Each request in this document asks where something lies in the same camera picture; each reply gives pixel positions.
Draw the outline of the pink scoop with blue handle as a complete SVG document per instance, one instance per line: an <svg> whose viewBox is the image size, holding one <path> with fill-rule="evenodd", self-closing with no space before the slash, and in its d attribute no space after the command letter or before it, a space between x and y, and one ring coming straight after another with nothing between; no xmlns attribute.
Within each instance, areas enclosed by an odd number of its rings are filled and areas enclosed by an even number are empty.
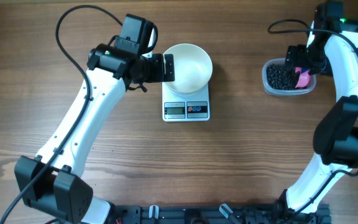
<svg viewBox="0 0 358 224"><path fill-rule="evenodd" d="M296 67L295 68L295 74L299 75L298 82L297 82L297 84L295 86L296 89L304 88L309 84L309 81L310 81L310 69Z"/></svg>

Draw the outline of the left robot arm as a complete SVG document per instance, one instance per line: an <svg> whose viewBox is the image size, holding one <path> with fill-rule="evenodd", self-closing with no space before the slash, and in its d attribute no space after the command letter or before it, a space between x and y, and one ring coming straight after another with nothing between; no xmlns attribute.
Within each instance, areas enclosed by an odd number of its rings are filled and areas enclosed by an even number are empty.
<svg viewBox="0 0 358 224"><path fill-rule="evenodd" d="M106 118L131 89L170 82L174 56L100 44L89 54L84 82L54 135L34 158L21 156L14 173L20 194L14 200L67 223L114 223L113 203L94 196L81 176Z"/></svg>

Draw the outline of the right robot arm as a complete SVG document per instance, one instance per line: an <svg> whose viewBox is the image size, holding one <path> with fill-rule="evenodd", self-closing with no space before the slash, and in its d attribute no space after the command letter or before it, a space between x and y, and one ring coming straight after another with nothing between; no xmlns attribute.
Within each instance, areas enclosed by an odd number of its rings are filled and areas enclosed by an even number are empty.
<svg viewBox="0 0 358 224"><path fill-rule="evenodd" d="M316 211L330 188L344 175L358 176L358 20L344 17L341 1L326 1L303 32L308 43L290 46L284 64L331 73L337 100L314 131L310 163L275 202L272 222L321 221Z"/></svg>

